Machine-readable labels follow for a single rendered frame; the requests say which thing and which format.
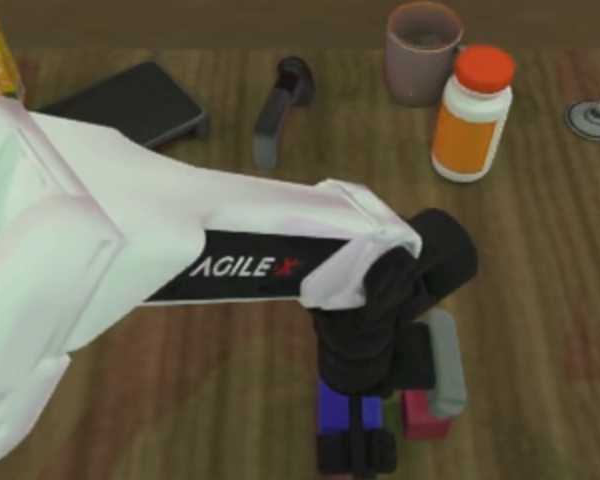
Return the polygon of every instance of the pink cube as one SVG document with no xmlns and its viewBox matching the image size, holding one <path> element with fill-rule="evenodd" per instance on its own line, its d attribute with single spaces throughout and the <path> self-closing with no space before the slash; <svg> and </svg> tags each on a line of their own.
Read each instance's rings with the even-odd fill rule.
<svg viewBox="0 0 600 480">
<path fill-rule="evenodd" d="M 429 410 L 429 392 L 402 392 L 404 436 L 409 440 L 440 440 L 451 429 L 453 418 L 434 417 Z"/>
</svg>

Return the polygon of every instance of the purple block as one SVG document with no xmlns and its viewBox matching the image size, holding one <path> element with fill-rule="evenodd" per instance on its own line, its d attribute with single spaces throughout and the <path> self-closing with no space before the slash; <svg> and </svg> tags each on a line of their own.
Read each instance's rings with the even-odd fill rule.
<svg viewBox="0 0 600 480">
<path fill-rule="evenodd" d="M 365 430 L 382 428 L 380 397 L 362 399 L 362 424 Z M 322 380 L 318 385 L 319 433 L 338 433 L 349 430 L 349 399 L 329 388 Z"/>
</svg>

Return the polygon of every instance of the wooden table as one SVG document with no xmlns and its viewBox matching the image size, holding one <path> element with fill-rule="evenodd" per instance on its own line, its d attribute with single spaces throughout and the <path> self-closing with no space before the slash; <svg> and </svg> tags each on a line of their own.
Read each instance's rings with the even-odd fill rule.
<svg viewBox="0 0 600 480">
<path fill-rule="evenodd" d="M 321 51 L 316 103 L 281 165 L 257 171 L 250 135 L 291 52 L 27 51 L 33 107 L 157 57 L 208 109 L 206 142 L 166 153 L 199 166 L 369 185 L 396 211 L 455 215 L 479 277 L 446 302 L 459 320 L 470 406 L 440 443 L 401 444 L 390 478 L 600 479 L 600 145 L 562 114 L 600 93 L 600 51 L 514 52 L 516 98 L 494 169 L 470 186 L 428 161 L 433 111 L 394 106 L 382 54 Z M 75 356 L 0 480 L 307 480 L 314 473 L 315 345 L 294 304 L 141 309 Z M 387 405 L 397 428 L 397 405 Z"/>
</svg>

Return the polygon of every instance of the logo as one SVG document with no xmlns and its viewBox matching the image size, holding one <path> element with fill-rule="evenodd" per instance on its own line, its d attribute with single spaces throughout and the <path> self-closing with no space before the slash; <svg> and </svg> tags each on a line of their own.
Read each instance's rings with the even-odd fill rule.
<svg viewBox="0 0 600 480">
<path fill-rule="evenodd" d="M 300 265 L 297 258 L 225 255 L 207 257 L 197 265 L 190 277 L 290 277 Z"/>
</svg>

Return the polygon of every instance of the gray cup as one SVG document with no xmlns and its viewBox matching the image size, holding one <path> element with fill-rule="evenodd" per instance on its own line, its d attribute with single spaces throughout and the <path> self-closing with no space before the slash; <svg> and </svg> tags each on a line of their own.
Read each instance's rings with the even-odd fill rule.
<svg viewBox="0 0 600 480">
<path fill-rule="evenodd" d="M 440 100 L 463 33 L 460 17 L 439 3 L 407 3 L 391 13 L 385 81 L 396 102 L 429 107 Z"/>
</svg>

